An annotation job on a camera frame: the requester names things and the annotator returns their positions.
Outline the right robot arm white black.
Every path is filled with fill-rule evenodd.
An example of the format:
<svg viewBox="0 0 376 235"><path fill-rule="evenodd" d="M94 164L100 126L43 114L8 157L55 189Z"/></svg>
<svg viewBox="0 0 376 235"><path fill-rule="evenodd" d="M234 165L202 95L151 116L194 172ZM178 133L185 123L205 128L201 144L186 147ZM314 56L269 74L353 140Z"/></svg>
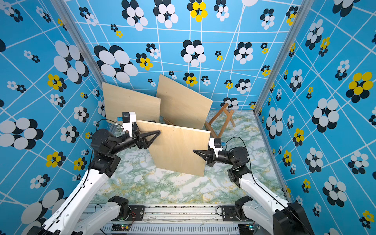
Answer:
<svg viewBox="0 0 376 235"><path fill-rule="evenodd" d="M252 220L271 235L312 235L312 226L303 207L290 203L272 192L261 183L247 166L248 152L244 147L235 147L231 151L221 148L194 150L213 167L216 163L231 165L227 170L230 181L247 192L247 196L235 203L237 218L241 221Z"/></svg>

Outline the plywood board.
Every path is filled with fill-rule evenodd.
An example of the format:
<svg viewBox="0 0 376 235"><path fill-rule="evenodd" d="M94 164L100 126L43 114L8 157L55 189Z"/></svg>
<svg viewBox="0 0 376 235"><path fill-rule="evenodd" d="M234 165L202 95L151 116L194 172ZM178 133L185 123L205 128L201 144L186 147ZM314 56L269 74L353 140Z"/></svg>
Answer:
<svg viewBox="0 0 376 235"><path fill-rule="evenodd" d="M102 83L106 118L115 121L123 112L135 112L137 120L160 121L161 99L109 83Z"/></svg>
<svg viewBox="0 0 376 235"><path fill-rule="evenodd" d="M161 100L160 115L176 126L202 129L212 100L164 75L159 76L156 97Z"/></svg>
<svg viewBox="0 0 376 235"><path fill-rule="evenodd" d="M157 168L204 176L206 161L194 150L207 150L210 132L138 120L141 133L160 131L148 148Z"/></svg>

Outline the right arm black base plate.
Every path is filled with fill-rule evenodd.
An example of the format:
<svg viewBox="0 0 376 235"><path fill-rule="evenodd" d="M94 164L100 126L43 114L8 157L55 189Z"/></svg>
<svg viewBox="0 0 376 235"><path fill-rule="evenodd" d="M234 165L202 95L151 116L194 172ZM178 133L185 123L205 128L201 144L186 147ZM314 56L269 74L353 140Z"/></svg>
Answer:
<svg viewBox="0 0 376 235"><path fill-rule="evenodd" d="M218 212L224 222L254 222L251 219L240 218L235 210L235 206L221 206Z"/></svg>

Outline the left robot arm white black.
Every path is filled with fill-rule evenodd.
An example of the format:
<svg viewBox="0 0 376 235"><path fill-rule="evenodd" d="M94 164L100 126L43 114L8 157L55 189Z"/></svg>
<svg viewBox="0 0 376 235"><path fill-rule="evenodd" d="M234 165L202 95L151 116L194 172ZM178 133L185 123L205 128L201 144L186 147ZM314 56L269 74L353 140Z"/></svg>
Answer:
<svg viewBox="0 0 376 235"><path fill-rule="evenodd" d="M80 183L41 226L33 226L29 235L93 235L113 219L126 219L130 215L129 201L120 196L109 199L105 206L80 221L85 209L97 191L115 173L121 158L117 153L132 147L148 149L160 131L141 133L136 124L130 132L116 137L107 129L100 129L92 136L94 158Z"/></svg>

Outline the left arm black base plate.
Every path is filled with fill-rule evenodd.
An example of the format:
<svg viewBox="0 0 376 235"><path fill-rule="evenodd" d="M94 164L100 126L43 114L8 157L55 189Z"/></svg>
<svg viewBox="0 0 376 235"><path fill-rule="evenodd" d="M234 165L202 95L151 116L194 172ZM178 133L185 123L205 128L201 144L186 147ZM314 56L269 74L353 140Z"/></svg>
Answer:
<svg viewBox="0 0 376 235"><path fill-rule="evenodd" d="M129 209L128 209L129 210L128 216L115 218L112 221L113 222L123 222L123 221L139 222L139 221L143 221L143 217L145 215L145 209L146 209L146 207L144 205L130 205Z"/></svg>

